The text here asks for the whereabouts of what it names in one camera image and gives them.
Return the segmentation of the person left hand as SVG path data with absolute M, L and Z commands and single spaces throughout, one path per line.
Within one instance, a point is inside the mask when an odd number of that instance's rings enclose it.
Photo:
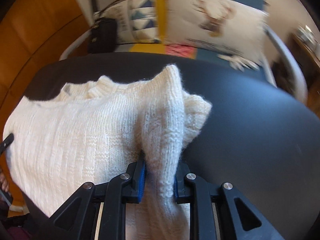
M 9 183 L 3 172 L 0 173 L 0 184 L 1 184 L 2 191 L 9 192 Z

